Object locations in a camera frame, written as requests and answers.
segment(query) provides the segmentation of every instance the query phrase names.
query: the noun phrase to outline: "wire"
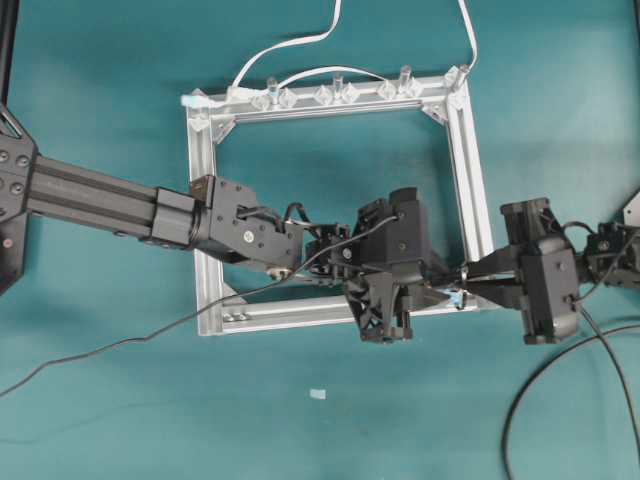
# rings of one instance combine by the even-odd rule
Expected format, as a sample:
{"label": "wire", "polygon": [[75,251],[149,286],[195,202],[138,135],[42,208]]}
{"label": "wire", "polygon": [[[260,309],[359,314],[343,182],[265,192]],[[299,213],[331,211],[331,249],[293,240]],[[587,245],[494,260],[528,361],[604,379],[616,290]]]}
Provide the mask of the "wire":
{"label": "wire", "polygon": [[631,417],[631,425],[633,427],[633,434],[636,440],[636,452],[638,454],[638,465],[640,466],[640,428],[638,427],[638,417],[636,415],[635,402],[633,401],[633,396],[631,395],[629,384],[627,383],[627,379],[625,377],[624,371],[620,366],[620,360],[618,360],[618,356],[613,351],[613,348],[611,348],[611,344],[609,343],[609,341],[605,338],[604,335],[602,335],[602,330],[600,330],[600,327],[598,326],[598,324],[595,322],[595,320],[593,320],[593,317],[591,316],[591,314],[589,314],[589,312],[587,312],[587,310],[584,308],[580,308],[579,310],[582,316],[585,318],[585,320],[589,323],[589,325],[593,329],[596,336],[602,342],[602,345],[604,345],[604,348],[606,348],[607,353],[611,358],[611,363],[613,363],[613,366],[615,367],[616,372],[618,372],[618,377],[620,378],[620,383],[622,384],[622,389],[624,390],[624,396],[627,401],[627,407],[629,407],[629,416]]}
{"label": "wire", "polygon": [[247,74],[247,72],[249,71],[249,69],[253,66],[254,63],[256,63],[260,57],[262,57],[263,55],[273,51],[273,50],[277,50],[279,48],[286,48],[286,47],[293,47],[296,45],[304,45],[306,43],[315,43],[315,42],[320,42],[322,40],[324,40],[325,38],[327,38],[329,35],[331,35],[331,33],[335,30],[336,26],[338,25],[338,21],[340,20],[340,10],[342,7],[342,0],[335,0],[335,4],[334,4],[334,8],[333,8],[333,20],[331,22],[331,25],[329,26],[329,29],[321,34],[318,35],[308,35],[305,37],[298,37],[298,38],[293,38],[291,40],[286,40],[284,42],[280,42],[277,43],[269,48],[265,48],[264,50],[261,50],[260,52],[256,53],[253,57],[251,57],[247,63],[244,64],[244,66],[242,67],[242,69],[240,70],[240,72],[238,72],[238,75],[236,75],[236,78],[233,80],[233,83],[231,84],[232,87],[238,87],[240,85],[240,82],[242,82],[242,79],[244,78],[244,76]]}
{"label": "wire", "polygon": [[[640,330],[640,325],[630,325],[630,326],[626,326],[626,327],[618,327],[618,328],[614,328],[611,330],[607,330],[605,332],[601,332],[602,334],[602,338],[604,337],[608,337],[610,335],[617,335],[619,333],[625,333],[625,332],[629,332],[629,331],[635,331],[635,330]],[[524,398],[524,396],[527,394],[527,392],[529,391],[529,389],[531,388],[531,386],[547,371],[549,370],[549,368],[551,368],[553,365],[555,365],[561,358],[565,357],[566,355],[568,355],[569,353],[578,350],[584,346],[587,346],[589,344],[591,344],[592,342],[595,342],[596,340],[601,340],[600,337],[598,337],[598,335],[595,335],[593,337],[589,337],[586,338],[584,340],[581,340],[580,342],[576,343],[575,345],[572,345],[571,347],[561,351],[560,353],[558,353],[557,355],[554,355],[552,358],[546,360],[545,362],[542,363],[542,365],[540,365],[538,368],[536,368],[536,370],[529,376],[529,378],[527,378],[527,380],[524,382],[524,384],[522,385],[522,387],[520,387],[520,390],[518,390],[518,393],[516,394],[516,396],[514,397],[513,401],[511,402],[511,405],[509,407],[509,411],[507,413],[507,417],[505,418],[505,422],[504,425],[502,427],[502,437],[501,437],[501,441],[500,441],[500,449],[502,452],[502,463],[505,469],[505,473],[507,475],[507,479],[508,480],[514,480],[514,475],[513,475],[513,470],[511,468],[511,462],[509,460],[509,436],[511,434],[511,428],[513,426],[513,419],[515,417],[516,412],[518,411],[518,407],[520,406],[520,404],[522,403],[522,400]],[[630,408],[630,415],[632,415],[632,419],[635,419],[635,413],[631,414],[631,411],[633,409]],[[636,422],[634,421],[634,434],[636,433]]]}
{"label": "wire", "polygon": [[631,244],[633,243],[633,241],[638,237],[638,234],[640,234],[640,229],[636,229],[633,231],[633,233],[631,233],[631,236],[629,237],[629,240],[627,240],[627,243],[624,244],[624,246],[622,247],[622,249],[620,250],[620,252],[614,257],[613,261],[611,262],[611,265],[609,265],[609,268],[607,269],[607,271],[605,272],[605,274],[600,277],[600,280],[598,280],[596,282],[596,284],[591,287],[591,289],[585,293],[583,296],[578,297],[577,299],[575,299],[574,303],[582,303],[583,301],[585,301],[588,297],[590,297],[591,295],[593,295],[593,293],[600,288],[600,286],[604,283],[604,281],[609,277],[609,275],[611,275],[613,273],[613,271],[617,268],[618,266],[618,261],[620,261],[620,259],[623,257],[623,255],[625,254],[625,252],[627,251],[627,249],[631,246]]}
{"label": "wire", "polygon": [[589,232],[591,235],[596,235],[596,232],[584,222],[567,222],[564,225],[562,225],[562,233],[564,233],[567,229],[574,228],[574,227],[582,228],[587,232]]}
{"label": "wire", "polygon": [[364,70],[362,68],[344,67],[341,65],[331,65],[329,67],[311,68],[309,70],[304,70],[302,72],[291,75],[289,78],[280,82],[278,84],[278,88],[284,88],[288,85],[291,85],[293,82],[302,80],[303,78],[313,77],[315,75],[322,75],[325,73],[332,73],[332,72],[360,73],[362,75],[367,75],[369,77],[376,78],[378,80],[383,80],[383,81],[387,80],[385,77],[382,77],[377,73],[373,73],[373,72],[370,72],[369,70]]}
{"label": "wire", "polygon": [[476,39],[476,32],[473,29],[473,22],[471,22],[471,15],[469,15],[466,0],[458,0],[458,5],[460,6],[462,20],[464,21],[464,27],[467,30],[467,36],[469,37],[469,45],[471,46],[471,63],[469,64],[469,69],[467,71],[468,76],[478,61],[478,40]]}
{"label": "wire", "polygon": [[4,396],[10,394],[11,392],[17,390],[18,388],[22,387],[27,382],[32,380],[33,377],[35,377],[38,373],[40,373],[45,368],[51,367],[53,365],[60,365],[60,364],[63,364],[63,363],[75,362],[77,360],[84,360],[84,359],[87,359],[89,357],[93,357],[93,356],[98,355],[100,353],[106,352],[108,350],[113,350],[113,349],[115,349],[117,347],[120,347],[122,345],[126,345],[128,343],[146,343],[146,342],[149,342],[149,341],[153,340],[154,338],[156,338],[157,336],[162,335],[163,333],[166,333],[169,330],[174,329],[178,325],[182,325],[183,323],[186,323],[189,320],[192,320],[192,319],[196,318],[198,315],[206,312],[207,310],[210,310],[211,308],[215,307],[216,305],[219,305],[219,304],[221,304],[223,302],[227,302],[228,300],[233,300],[235,298],[244,298],[244,297],[248,297],[248,296],[251,296],[251,295],[256,295],[258,293],[262,293],[262,292],[270,290],[270,289],[272,289],[274,287],[282,285],[282,284],[288,282],[289,280],[295,278],[295,276],[298,273],[300,273],[302,270],[306,269],[318,257],[320,257],[320,256],[324,255],[325,253],[333,250],[334,248],[341,248],[341,247],[344,247],[345,245],[348,245],[349,243],[355,242],[356,240],[360,240],[361,238],[366,237],[367,235],[370,235],[371,233],[379,230],[380,228],[382,228],[387,223],[392,222],[394,220],[397,220],[397,218],[398,217],[395,217],[395,216],[387,217],[387,218],[381,220],[380,222],[378,222],[375,226],[371,227],[366,232],[362,232],[362,233],[360,233],[358,235],[354,235],[353,237],[347,238],[346,240],[338,242],[338,243],[336,243],[334,245],[329,245],[328,247],[323,248],[322,250],[320,250],[316,254],[312,255],[307,260],[305,260],[298,268],[296,268],[293,272],[291,272],[291,274],[288,277],[285,277],[282,280],[278,280],[277,282],[273,282],[273,283],[270,283],[269,285],[265,285],[265,286],[260,287],[260,288],[249,290],[249,291],[244,292],[244,293],[236,293],[236,294],[233,294],[233,295],[228,295],[226,297],[220,298],[220,299],[218,299],[218,300],[216,300],[214,302],[211,302],[211,303],[205,305],[204,307],[202,307],[200,310],[198,310],[196,312],[190,313],[189,315],[186,315],[186,316],[184,316],[182,318],[179,318],[178,320],[176,320],[174,322],[171,322],[168,325],[165,325],[164,327],[159,328],[158,330],[155,330],[154,332],[150,333],[149,335],[147,335],[145,337],[125,338],[123,340],[118,340],[117,342],[113,342],[113,343],[110,343],[108,345],[104,345],[104,346],[102,346],[100,348],[97,348],[95,350],[91,350],[89,352],[80,353],[78,355],[72,355],[72,356],[69,356],[69,357],[63,357],[63,358],[58,358],[58,359],[55,359],[55,360],[49,360],[47,362],[44,362],[44,363],[40,364],[39,366],[37,366],[35,369],[33,369],[31,371],[31,373],[29,373],[26,377],[24,377],[22,380],[20,380],[15,385],[12,385],[11,387],[0,391],[0,398],[2,398]]}

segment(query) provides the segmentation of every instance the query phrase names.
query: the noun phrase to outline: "teal table surface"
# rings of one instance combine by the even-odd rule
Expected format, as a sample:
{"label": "teal table surface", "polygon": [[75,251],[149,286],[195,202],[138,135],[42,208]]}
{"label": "teal table surface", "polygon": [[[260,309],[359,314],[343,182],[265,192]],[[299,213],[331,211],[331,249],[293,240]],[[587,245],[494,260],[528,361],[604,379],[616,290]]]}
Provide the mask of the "teal table surface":
{"label": "teal table surface", "polygon": [[[561,221],[619,215],[640,189],[639,46],[631,0],[470,0],[470,79],[496,246],[499,206],[551,198]],[[186,190],[179,97],[222,89],[261,48],[326,28],[330,1],[24,0],[9,104],[53,158]],[[455,0],[347,0],[326,41],[273,52],[270,75],[343,64],[395,76],[468,61]],[[394,188],[420,188],[435,248],[461,259],[444,130],[417,112],[245,125],[222,175],[279,210],[353,223]],[[580,248],[583,234],[572,233]],[[35,218],[25,277],[0,300],[0,388],[36,364],[143,335],[194,309],[192,255]],[[268,281],[227,269],[235,288]],[[268,298],[318,292],[290,287]],[[640,294],[599,291],[602,325],[640,323]],[[420,318],[415,340],[360,343],[354,325],[144,346],[47,370],[0,400],[0,476],[35,479],[498,479],[499,435],[529,372],[520,315]],[[583,326],[582,336],[589,330]],[[640,396],[635,335],[612,340]],[[310,398],[326,390],[326,400]],[[524,479],[637,478],[624,397],[601,345],[537,384],[514,424]]]}

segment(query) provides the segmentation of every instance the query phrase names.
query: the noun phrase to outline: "metal bolt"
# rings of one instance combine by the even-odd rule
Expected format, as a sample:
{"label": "metal bolt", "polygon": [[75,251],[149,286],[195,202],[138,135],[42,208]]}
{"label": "metal bolt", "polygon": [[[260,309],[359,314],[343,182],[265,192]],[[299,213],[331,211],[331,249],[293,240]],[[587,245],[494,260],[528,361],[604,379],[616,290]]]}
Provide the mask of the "metal bolt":
{"label": "metal bolt", "polygon": [[9,191],[14,195],[20,195],[23,190],[24,190],[24,185],[22,185],[21,183],[14,183],[13,185],[11,185],[11,188],[9,189]]}
{"label": "metal bolt", "polygon": [[21,168],[27,168],[27,166],[29,165],[29,157],[20,155],[18,158],[16,158],[16,165]]}

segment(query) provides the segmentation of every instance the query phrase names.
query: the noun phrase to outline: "small white object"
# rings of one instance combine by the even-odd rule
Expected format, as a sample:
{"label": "small white object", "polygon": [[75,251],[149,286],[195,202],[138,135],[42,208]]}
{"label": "small white object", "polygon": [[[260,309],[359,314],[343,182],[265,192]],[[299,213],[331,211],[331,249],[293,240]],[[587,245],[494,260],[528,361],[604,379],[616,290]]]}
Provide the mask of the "small white object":
{"label": "small white object", "polygon": [[324,85],[320,85],[320,88],[316,91],[313,98],[316,99],[320,105],[327,106],[333,102],[333,94]]}
{"label": "small white object", "polygon": [[253,105],[256,110],[264,112],[271,105],[271,100],[269,100],[268,95],[258,95],[257,97],[253,97],[251,99],[251,105]]}
{"label": "small white object", "polygon": [[314,400],[326,400],[327,391],[323,389],[312,388],[309,390],[309,396]]}
{"label": "small white object", "polygon": [[380,88],[378,89],[378,95],[380,95],[385,100],[393,100],[396,96],[396,91],[397,90],[395,85],[389,80],[385,80],[384,82],[382,82],[382,85],[380,85]]}
{"label": "small white object", "polygon": [[298,96],[291,90],[285,87],[280,93],[279,103],[282,108],[293,108],[298,102]]}
{"label": "small white object", "polygon": [[360,92],[351,84],[351,82],[349,82],[347,86],[342,90],[342,100],[344,100],[346,103],[355,102],[359,96]]}

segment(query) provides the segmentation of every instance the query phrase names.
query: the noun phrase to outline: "aluminum frame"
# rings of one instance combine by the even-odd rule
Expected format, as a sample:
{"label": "aluminum frame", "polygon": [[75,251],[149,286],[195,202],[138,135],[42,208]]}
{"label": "aluminum frame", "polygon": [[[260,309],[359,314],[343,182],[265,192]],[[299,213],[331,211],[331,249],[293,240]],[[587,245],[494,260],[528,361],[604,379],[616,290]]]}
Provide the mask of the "aluminum frame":
{"label": "aluminum frame", "polygon": [[[349,84],[346,88],[358,93],[349,101],[340,98],[335,84],[333,87],[287,89],[296,100],[293,106],[282,106],[277,95],[271,96],[270,103],[260,103],[256,102],[256,94],[234,98],[224,94],[207,96],[196,90],[183,97],[187,114],[189,177],[195,180],[203,175],[216,175],[216,145],[243,123],[420,109],[447,130],[465,257],[467,261],[479,260],[490,254],[494,246],[466,72],[452,67],[442,76],[411,79],[411,89],[403,89],[403,85],[407,83],[401,79]],[[335,98],[321,101],[319,91],[333,92]],[[269,99],[265,92],[260,95]],[[224,283],[220,261],[198,251],[194,252],[194,261],[198,309],[235,293]],[[487,308],[495,306],[480,297],[470,296],[464,311]],[[411,315],[459,312],[457,301],[452,297],[449,302]],[[342,296],[263,303],[235,299],[199,315],[198,334],[224,335],[352,321],[353,316]]]}

